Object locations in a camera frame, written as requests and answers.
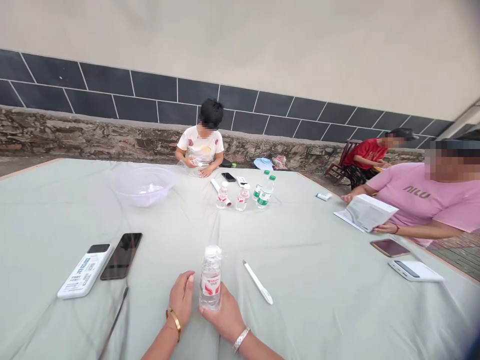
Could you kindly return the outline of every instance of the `pink t-shirt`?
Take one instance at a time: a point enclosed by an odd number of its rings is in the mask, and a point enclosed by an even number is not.
[[[480,228],[480,180],[437,182],[428,179],[423,162],[404,162],[366,184],[378,191],[378,200],[398,208],[390,219],[394,224],[427,225],[435,220],[468,233]]]

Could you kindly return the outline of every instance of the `person in red shirt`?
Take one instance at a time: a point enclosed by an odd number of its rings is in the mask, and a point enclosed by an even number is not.
[[[345,157],[343,171],[350,180],[351,189],[363,185],[378,174],[373,167],[389,168],[383,159],[389,148],[398,148],[407,141],[418,139],[411,128],[399,127],[385,134],[385,137],[368,139],[358,144]]]

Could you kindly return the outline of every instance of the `ground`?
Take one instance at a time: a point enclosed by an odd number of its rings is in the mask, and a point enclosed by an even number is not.
[[[0,156],[0,177],[52,159],[52,157]],[[347,180],[342,181],[339,185],[334,185],[333,179],[324,177],[322,173],[305,172],[303,175],[336,195],[345,195],[350,191]],[[460,237],[435,240],[427,250],[480,281],[480,229]]]

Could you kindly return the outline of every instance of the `white t-shirt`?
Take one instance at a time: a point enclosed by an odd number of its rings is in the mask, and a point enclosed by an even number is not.
[[[178,140],[177,146],[186,151],[185,157],[191,156],[204,162],[211,162],[214,155],[224,151],[224,141],[218,131],[213,131],[208,138],[201,138],[196,126],[189,127]]]

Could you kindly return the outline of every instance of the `white wall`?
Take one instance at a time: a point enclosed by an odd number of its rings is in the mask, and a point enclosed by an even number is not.
[[[0,0],[0,48],[453,120],[477,0]]]

